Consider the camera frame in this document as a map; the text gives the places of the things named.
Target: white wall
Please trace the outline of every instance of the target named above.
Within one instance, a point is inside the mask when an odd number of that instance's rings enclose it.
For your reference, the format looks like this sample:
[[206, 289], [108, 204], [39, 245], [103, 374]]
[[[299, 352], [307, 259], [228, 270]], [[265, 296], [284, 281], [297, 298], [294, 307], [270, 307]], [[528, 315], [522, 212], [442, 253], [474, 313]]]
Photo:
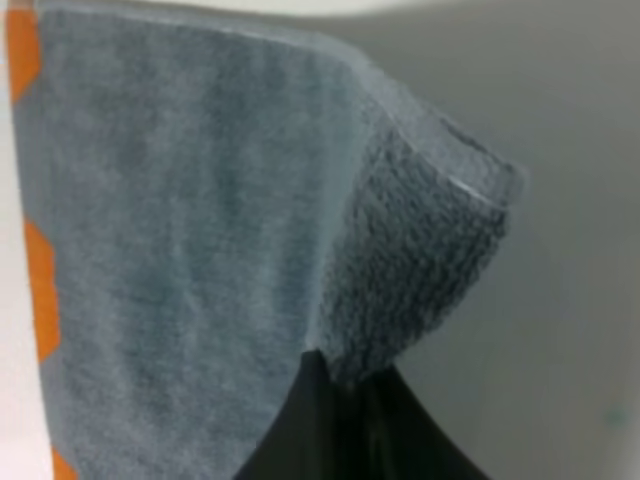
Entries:
[[[494, 265], [401, 362], [436, 419], [495, 480], [640, 478], [640, 2], [460, 0], [278, 21], [360, 45], [531, 172]], [[5, 113], [0, 126], [7, 181]], [[0, 274], [18, 286], [11, 182]], [[0, 390], [0, 478], [46, 478], [3, 470], [42, 426], [28, 308], [18, 290], [0, 298], [0, 338], [13, 339], [0, 383], [16, 386]]]

